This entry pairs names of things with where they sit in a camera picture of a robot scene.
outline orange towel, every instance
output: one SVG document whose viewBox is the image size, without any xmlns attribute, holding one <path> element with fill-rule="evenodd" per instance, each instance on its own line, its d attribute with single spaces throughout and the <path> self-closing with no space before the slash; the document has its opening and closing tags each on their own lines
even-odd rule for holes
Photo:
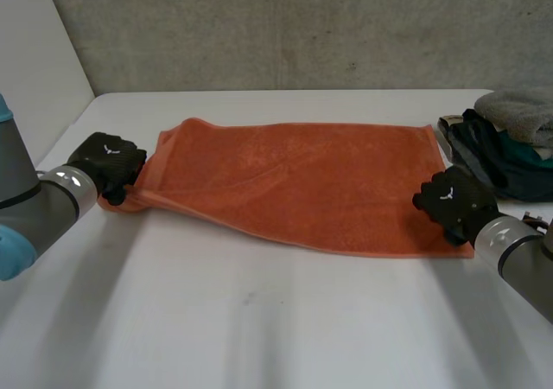
<svg viewBox="0 0 553 389">
<path fill-rule="evenodd" d="M 192 214 L 262 238 L 364 257 L 472 257 L 411 204 L 443 162 L 430 126 L 219 127 L 159 136 L 119 212 Z"/>
</svg>

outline table surface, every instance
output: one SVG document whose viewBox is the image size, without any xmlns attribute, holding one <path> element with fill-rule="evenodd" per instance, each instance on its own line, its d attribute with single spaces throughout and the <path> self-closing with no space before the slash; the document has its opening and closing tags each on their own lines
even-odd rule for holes
<svg viewBox="0 0 553 389">
<path fill-rule="evenodd" d="M 41 164 L 103 131 L 151 154 L 189 117 L 214 124 L 434 124 L 486 93 L 118 93 Z M 550 218 L 553 207 L 502 204 Z M 477 255 L 371 259 L 284 246 L 162 210 L 95 207 L 0 285 L 0 386 L 552 387 L 553 327 Z"/>
</svg>

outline dark green fabric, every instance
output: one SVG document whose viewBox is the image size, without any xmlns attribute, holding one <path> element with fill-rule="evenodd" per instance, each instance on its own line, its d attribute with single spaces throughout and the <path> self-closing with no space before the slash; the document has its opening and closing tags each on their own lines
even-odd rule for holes
<svg viewBox="0 0 553 389">
<path fill-rule="evenodd" d="M 542 157 L 529 144 L 513 140 L 507 131 L 499 133 L 499 140 L 505 156 L 542 169 L 553 169 L 553 159 L 542 160 Z"/>
</svg>

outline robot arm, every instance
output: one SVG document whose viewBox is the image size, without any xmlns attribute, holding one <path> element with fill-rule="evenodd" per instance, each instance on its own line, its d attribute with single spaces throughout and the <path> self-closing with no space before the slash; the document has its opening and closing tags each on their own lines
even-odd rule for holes
<svg viewBox="0 0 553 389">
<path fill-rule="evenodd" d="M 94 133 L 66 164 L 39 178 L 0 95 L 0 280 L 29 268 L 98 199 L 119 205 L 146 152 Z"/>
<path fill-rule="evenodd" d="M 413 204 L 444 228 L 454 245 L 474 250 L 553 322 L 553 227 L 546 234 L 499 212 L 493 194 L 458 167 L 433 176 Z"/>
</svg>

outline folded clothing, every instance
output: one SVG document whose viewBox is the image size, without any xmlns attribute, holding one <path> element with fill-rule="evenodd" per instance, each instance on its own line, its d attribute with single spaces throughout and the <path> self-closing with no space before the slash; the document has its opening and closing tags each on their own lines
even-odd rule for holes
<svg viewBox="0 0 553 389">
<path fill-rule="evenodd" d="M 521 201 L 553 201 L 553 169 L 548 163 L 530 161 L 515 151 L 520 146 L 474 110 L 466 110 L 459 124 L 446 126 L 441 118 L 440 128 L 454 152 L 454 163 L 469 169 L 497 195 Z"/>
<path fill-rule="evenodd" d="M 491 92 L 474 110 L 515 141 L 553 148 L 553 86 Z"/>
<path fill-rule="evenodd" d="M 430 126 L 219 127 L 190 118 L 159 136 L 125 202 L 245 233 L 366 257 L 472 257 L 411 204 L 443 162 Z"/>
</svg>

